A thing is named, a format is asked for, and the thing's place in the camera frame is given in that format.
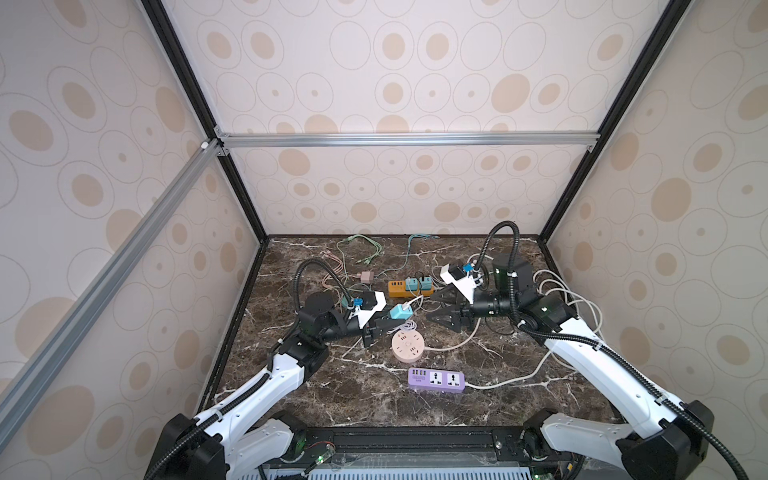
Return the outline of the purple power strip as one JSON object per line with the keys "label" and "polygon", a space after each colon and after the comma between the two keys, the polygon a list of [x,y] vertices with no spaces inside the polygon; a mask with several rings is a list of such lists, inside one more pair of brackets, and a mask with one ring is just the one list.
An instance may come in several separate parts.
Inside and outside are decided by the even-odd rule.
{"label": "purple power strip", "polygon": [[407,376],[408,386],[414,390],[461,393],[465,389],[465,377],[462,372],[410,368]]}

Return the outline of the teal plug adapter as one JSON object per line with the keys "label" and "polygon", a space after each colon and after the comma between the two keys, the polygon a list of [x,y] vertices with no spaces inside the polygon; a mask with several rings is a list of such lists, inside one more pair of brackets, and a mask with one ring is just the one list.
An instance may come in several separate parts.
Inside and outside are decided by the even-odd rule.
{"label": "teal plug adapter", "polygon": [[404,281],[405,290],[408,292],[419,292],[419,282],[418,278],[406,278]]}
{"label": "teal plug adapter", "polygon": [[389,311],[389,316],[393,320],[408,320],[413,316],[413,310],[409,304],[401,303]]}
{"label": "teal plug adapter", "polygon": [[431,292],[433,290],[433,279],[431,276],[418,278],[419,289],[422,292]]}

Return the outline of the round pink power strip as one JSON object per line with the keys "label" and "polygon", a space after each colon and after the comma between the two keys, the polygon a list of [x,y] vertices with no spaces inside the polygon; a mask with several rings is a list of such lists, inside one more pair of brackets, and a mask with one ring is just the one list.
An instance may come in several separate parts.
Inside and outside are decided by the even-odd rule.
{"label": "round pink power strip", "polygon": [[399,330],[392,336],[391,349],[398,361],[413,364],[424,355],[424,338],[417,330]]}

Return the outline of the orange power strip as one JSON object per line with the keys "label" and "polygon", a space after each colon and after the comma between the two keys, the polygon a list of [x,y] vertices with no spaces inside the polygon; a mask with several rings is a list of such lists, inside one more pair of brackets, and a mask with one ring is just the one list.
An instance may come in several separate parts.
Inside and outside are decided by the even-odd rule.
{"label": "orange power strip", "polygon": [[430,277],[406,278],[405,280],[392,280],[388,282],[388,295],[390,298],[415,298],[419,295],[430,297],[435,293],[435,288]]}

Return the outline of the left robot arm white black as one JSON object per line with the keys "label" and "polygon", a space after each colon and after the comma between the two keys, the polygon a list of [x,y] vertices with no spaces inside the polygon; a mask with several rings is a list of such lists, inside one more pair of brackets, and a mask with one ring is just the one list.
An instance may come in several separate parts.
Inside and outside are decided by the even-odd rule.
{"label": "left robot arm white black", "polygon": [[364,292],[341,306],[329,292],[297,300],[296,319],[271,348],[265,367],[234,393],[189,418],[178,414],[163,428],[148,479],[237,479],[270,460],[301,454],[302,422],[276,415],[258,420],[304,385],[328,359],[329,342],[347,337],[370,345],[412,316],[406,304],[390,307],[380,292]]}

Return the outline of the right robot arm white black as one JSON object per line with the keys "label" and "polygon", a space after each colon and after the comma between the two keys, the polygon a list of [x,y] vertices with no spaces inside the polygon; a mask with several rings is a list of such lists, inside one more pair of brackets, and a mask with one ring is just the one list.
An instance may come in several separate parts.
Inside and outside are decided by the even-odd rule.
{"label": "right robot arm white black", "polygon": [[433,294],[443,309],[431,321],[456,332],[480,320],[504,317],[551,354],[561,357],[618,410],[623,423],[573,418],[542,409],[522,427],[521,444],[533,461],[571,453],[619,467],[634,479],[685,479],[716,450],[739,479],[748,474],[713,433],[714,414],[684,402],[610,348],[556,294],[545,295],[531,265],[503,254],[491,271],[445,265],[444,288]]}

